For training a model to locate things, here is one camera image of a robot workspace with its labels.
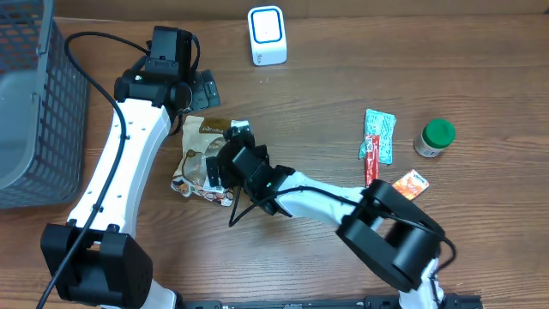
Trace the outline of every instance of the power cord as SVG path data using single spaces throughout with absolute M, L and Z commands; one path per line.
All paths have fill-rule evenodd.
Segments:
M 244 188 L 246 189 L 246 191 L 248 193 L 250 193 L 250 191 L 248 190 L 245 182 L 244 182 Z M 252 211 L 256 206 L 263 205 L 266 202 L 274 200 L 278 196 L 281 196 L 281 195 L 284 195 L 284 194 L 287 194 L 287 193 L 290 193 L 290 192 L 314 191 L 314 192 L 323 194 L 326 197 L 333 198 L 334 200 L 336 200 L 338 202 L 346 203 L 346 204 L 349 204 L 349 205 L 352 205 L 352 206 L 355 206 L 355 207 L 361 207 L 360 203 L 351 201 L 351 200 L 349 200 L 347 198 L 344 198 L 344 197 L 340 197 L 338 195 L 335 195 L 334 193 L 331 193 L 331 192 L 328 192 L 328 191 L 325 191 L 325 190 L 322 190 L 322 189 L 319 189 L 319 188 L 316 188 L 316 187 L 312 187 L 312 186 L 298 186 L 298 187 L 295 187 L 295 188 L 290 188 L 290 189 L 278 191 L 278 192 L 276 192 L 276 193 L 274 193 L 274 194 L 272 194 L 268 197 L 265 197 L 264 199 L 262 199 L 260 201 L 257 201 L 254 197 L 251 197 L 252 202 L 254 202 L 254 203 L 251 206 L 249 206 L 248 208 L 246 208 L 242 213 L 240 213 L 240 215 L 238 215 L 238 217 L 236 219 L 233 219 L 233 217 L 236 213 L 238 200 L 240 199 L 241 189 L 242 189 L 242 187 L 239 186 L 238 191 L 237 191 L 237 196 L 235 198 L 234 206 L 232 208 L 231 218 L 229 219 L 229 227 L 233 227 L 240 219 L 242 219 L 243 216 L 245 216 L 247 213 Z M 457 249 L 455 248 L 454 243 L 452 243 L 452 241 L 449 240 L 446 236 L 444 236 L 440 233 L 437 233 L 437 232 L 431 230 L 430 228 L 428 228 L 428 227 L 426 227 L 426 226 L 424 226 L 420 223 L 413 222 L 413 221 L 406 220 L 406 219 L 402 219 L 401 217 L 399 217 L 397 215 L 393 215 L 393 214 L 390 214 L 388 212 L 385 212 L 385 211 L 382 211 L 382 210 L 379 210 L 379 209 L 370 208 L 369 210 L 374 215 L 378 215 L 378 216 L 380 216 L 384 219 L 390 219 L 390 220 L 397 221 L 397 222 L 400 222 L 400 223 L 403 223 L 403 224 L 407 224 L 410 227 L 418 228 L 418 229 L 420 229 L 420 230 L 422 230 L 426 233 L 435 235 L 435 236 L 440 238 L 441 242 L 444 242 L 446 245 L 448 245 L 448 247 L 452 251 L 452 256 L 448 260 L 446 260 L 444 263 L 438 265 L 437 268 L 429 276 L 429 281 L 431 283 L 431 291 L 432 291 L 432 294 L 433 294 L 433 299 L 437 303 L 437 306 L 440 308 L 442 306 L 443 302 L 438 298 L 437 290 L 436 290 L 436 286 L 435 286 L 435 281 L 437 280 L 437 274 L 441 270 L 443 270 L 443 269 L 447 268 L 448 266 L 450 266 L 455 261 L 455 259 L 457 258 Z
M 112 163 L 111 171 L 109 172 L 109 174 L 106 178 L 105 184 L 103 185 L 103 189 L 101 189 L 99 197 L 97 198 L 97 202 L 92 207 L 92 212 L 91 212 L 90 216 L 88 217 L 88 219 L 86 220 L 86 224 L 84 224 L 84 227 L 82 228 L 82 231 L 80 232 L 80 234 L 76 238 L 73 245 L 70 247 L 69 252 L 65 256 L 63 261 L 59 264 L 59 267 L 57 268 L 57 271 L 51 277 L 50 283 L 48 284 L 47 288 L 45 288 L 44 293 L 42 294 L 42 297 L 40 298 L 40 301 L 38 302 L 38 305 L 36 305 L 36 309 L 41 309 L 42 307 L 44 307 L 44 305 L 45 305 L 45 303 L 48 299 L 48 296 L 50 295 L 51 291 L 53 290 L 53 287 L 55 287 L 55 284 L 59 280 L 59 277 L 63 274 L 63 271 L 65 270 L 67 265 L 72 260 L 72 257 L 75 255 L 75 253 L 80 248 L 80 243 L 84 239 L 84 236 L 86 235 L 86 232 L 91 227 L 92 222 L 95 219 L 95 216 L 100 211 L 102 211 L 101 204 L 103 203 L 103 200 L 105 199 L 105 195 L 106 195 L 107 191 L 109 190 L 109 186 L 112 182 L 112 179 L 114 178 L 114 174 L 117 171 L 118 164 L 120 163 L 120 158 L 122 157 L 122 152 L 124 151 L 124 144 L 126 142 L 126 122 L 124 120 L 124 115 L 122 114 L 122 111 L 120 110 L 120 107 L 118 107 L 117 102 L 111 97 L 111 95 L 109 93 L 106 92 L 106 90 L 103 87 L 101 87 L 101 85 L 99 85 L 88 73 L 86 73 L 86 71 L 84 71 L 84 69 L 75 61 L 74 57 L 72 56 L 72 53 L 70 52 L 70 49 L 69 49 L 70 41 L 72 41 L 73 39 L 76 39 L 76 38 L 80 38 L 82 36 L 100 36 L 100 37 L 104 37 L 104 38 L 108 38 L 108 39 L 114 39 L 118 42 L 122 42 L 122 43 L 130 45 L 132 47 L 135 47 L 136 49 L 144 52 L 147 55 L 149 54 L 149 51 L 146 50 L 145 48 L 143 48 L 143 47 L 141 47 L 141 46 L 139 46 L 139 45 L 137 45 L 133 42 L 130 42 L 126 39 L 122 39 L 122 38 L 119 38 L 118 36 L 108 34 L 108 33 L 86 31 L 86 32 L 71 34 L 65 40 L 64 52 L 65 52 L 65 55 L 67 56 L 67 59 L 72 63 L 72 65 L 74 65 L 75 69 L 77 71 L 79 71 L 80 74 L 82 74 L 84 76 L 84 78 L 86 78 L 89 81 L 89 83 L 91 83 L 95 88 L 97 88 L 97 90 L 101 94 L 103 94 L 103 96 L 109 101 L 109 103 L 111 103 L 112 107 L 114 108 L 115 113 L 118 116 L 118 119 L 120 119 L 120 143 L 118 145 L 118 151 L 117 151 L 116 157 L 114 158 L 114 162 Z

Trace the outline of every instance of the green-lidded container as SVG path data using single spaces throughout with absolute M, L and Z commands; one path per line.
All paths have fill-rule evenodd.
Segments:
M 418 154 L 434 158 L 455 140 L 454 125 L 443 118 L 433 119 L 413 140 L 413 147 Z

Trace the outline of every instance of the red snack stick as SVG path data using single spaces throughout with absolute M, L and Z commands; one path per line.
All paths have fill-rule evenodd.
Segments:
M 366 134 L 366 158 L 364 160 L 366 186 L 379 177 L 379 135 Z

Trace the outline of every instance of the wood grain surface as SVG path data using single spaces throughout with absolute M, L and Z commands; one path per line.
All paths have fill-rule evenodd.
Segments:
M 271 161 L 335 185 L 364 185 L 357 159 L 367 108 L 396 115 L 395 181 L 415 168 L 431 182 L 417 204 L 445 228 L 458 259 L 441 274 L 448 293 L 480 294 L 486 308 L 549 303 L 549 17 L 543 15 L 287 21 L 288 61 L 252 65 L 245 21 L 62 24 L 143 43 L 154 25 L 200 39 L 200 69 L 214 72 L 220 107 L 198 115 L 247 118 Z M 100 38 L 74 54 L 112 91 L 140 56 Z M 85 183 L 106 141 L 112 109 L 91 95 Z M 455 143 L 436 159 L 413 150 L 432 118 Z M 233 228 L 229 208 L 185 200 L 169 187 L 181 136 L 167 138 L 143 194 L 137 240 L 155 279 L 186 300 L 310 300 L 395 294 L 315 221 L 254 210 Z M 0 213 L 0 308 L 31 308 L 50 279 L 39 249 L 47 222 L 72 205 Z M 48 308 L 77 308 L 53 294 Z

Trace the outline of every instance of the wire mesh basket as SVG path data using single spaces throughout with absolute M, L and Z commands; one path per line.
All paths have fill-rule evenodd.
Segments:
M 0 209 L 78 196 L 88 96 L 53 0 L 0 0 Z

